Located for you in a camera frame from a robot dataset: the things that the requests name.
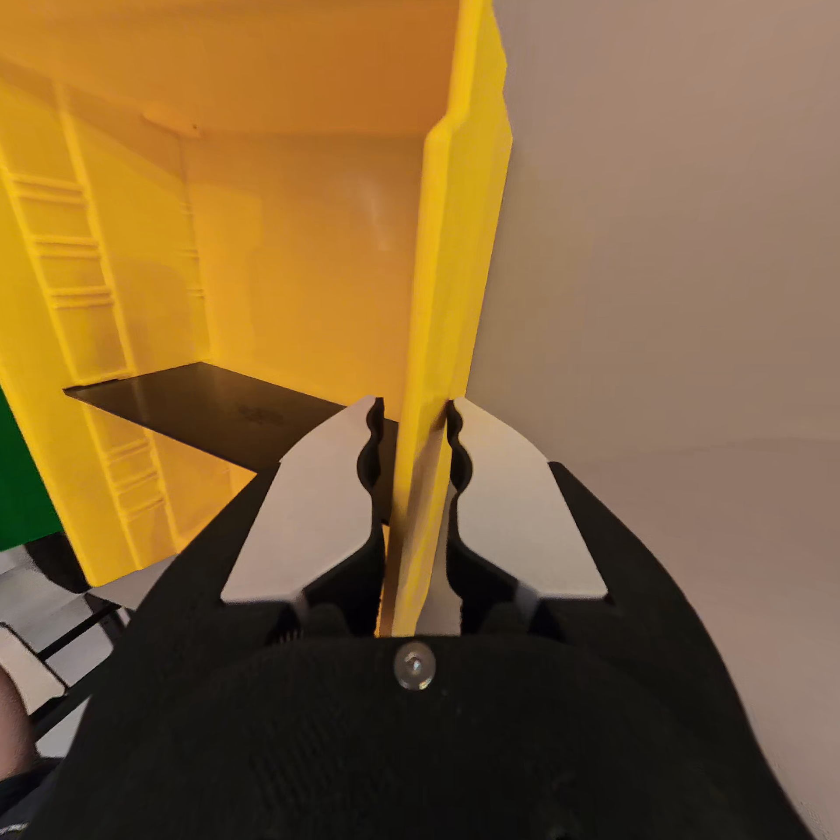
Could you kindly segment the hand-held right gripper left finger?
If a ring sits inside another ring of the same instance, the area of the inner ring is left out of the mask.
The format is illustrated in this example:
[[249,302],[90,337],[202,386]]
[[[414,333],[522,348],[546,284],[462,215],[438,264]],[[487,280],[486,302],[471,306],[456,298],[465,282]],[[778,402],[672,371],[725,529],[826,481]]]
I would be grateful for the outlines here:
[[383,424],[383,400],[366,395],[282,457],[223,588],[225,604],[379,604]]

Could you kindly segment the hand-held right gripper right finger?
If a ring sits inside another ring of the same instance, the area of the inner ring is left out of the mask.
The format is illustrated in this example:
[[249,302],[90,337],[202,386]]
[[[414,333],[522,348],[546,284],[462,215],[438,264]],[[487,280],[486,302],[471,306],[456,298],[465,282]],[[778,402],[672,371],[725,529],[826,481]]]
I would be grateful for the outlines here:
[[465,455],[455,521],[465,548],[509,575],[516,602],[597,601],[607,587],[544,454],[466,398],[453,401],[453,455]]

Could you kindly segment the green plastic bin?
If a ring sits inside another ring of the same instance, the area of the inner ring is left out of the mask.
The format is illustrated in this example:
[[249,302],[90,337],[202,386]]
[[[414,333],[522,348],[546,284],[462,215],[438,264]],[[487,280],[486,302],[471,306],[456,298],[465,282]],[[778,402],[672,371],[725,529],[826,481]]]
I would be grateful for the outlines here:
[[62,532],[35,462],[1,394],[1,551]]

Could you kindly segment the yellow plastic bin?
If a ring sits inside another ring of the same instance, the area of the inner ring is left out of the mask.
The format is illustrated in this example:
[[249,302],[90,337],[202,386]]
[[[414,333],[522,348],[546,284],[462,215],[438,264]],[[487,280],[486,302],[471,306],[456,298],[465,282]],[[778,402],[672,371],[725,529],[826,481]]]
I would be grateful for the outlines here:
[[290,418],[222,373],[397,422],[386,626],[411,634],[511,151],[492,2],[2,2],[2,390],[94,585],[186,547],[244,455],[66,391]]

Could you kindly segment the dark bin divider panel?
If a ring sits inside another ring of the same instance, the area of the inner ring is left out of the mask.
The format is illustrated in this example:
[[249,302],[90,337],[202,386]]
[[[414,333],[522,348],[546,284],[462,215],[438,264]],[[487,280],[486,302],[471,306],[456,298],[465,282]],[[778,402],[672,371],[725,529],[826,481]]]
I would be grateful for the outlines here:
[[68,387],[106,413],[255,473],[343,405],[206,362]]

